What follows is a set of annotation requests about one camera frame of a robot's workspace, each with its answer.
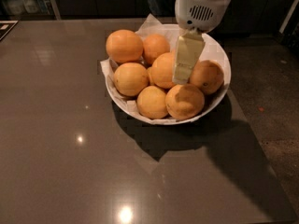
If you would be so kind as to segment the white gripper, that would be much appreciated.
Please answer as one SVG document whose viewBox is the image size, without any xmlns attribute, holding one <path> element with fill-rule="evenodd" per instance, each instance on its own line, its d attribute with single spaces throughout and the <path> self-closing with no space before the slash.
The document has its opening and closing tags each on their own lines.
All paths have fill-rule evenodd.
<svg viewBox="0 0 299 224">
<path fill-rule="evenodd" d="M 176 0 L 178 26 L 184 30 L 176 44 L 172 81 L 186 84 L 205 47 L 202 33 L 215 29 L 231 0 Z"/>
</svg>

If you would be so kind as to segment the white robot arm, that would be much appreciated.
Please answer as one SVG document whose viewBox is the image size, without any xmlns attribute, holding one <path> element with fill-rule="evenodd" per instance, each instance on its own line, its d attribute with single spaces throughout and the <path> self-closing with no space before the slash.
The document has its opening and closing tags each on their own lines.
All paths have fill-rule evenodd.
<svg viewBox="0 0 299 224">
<path fill-rule="evenodd" d="M 220 23 L 231 0 L 176 0 L 179 27 L 172 81 L 186 84 L 205 47 L 203 34 Z"/>
</svg>

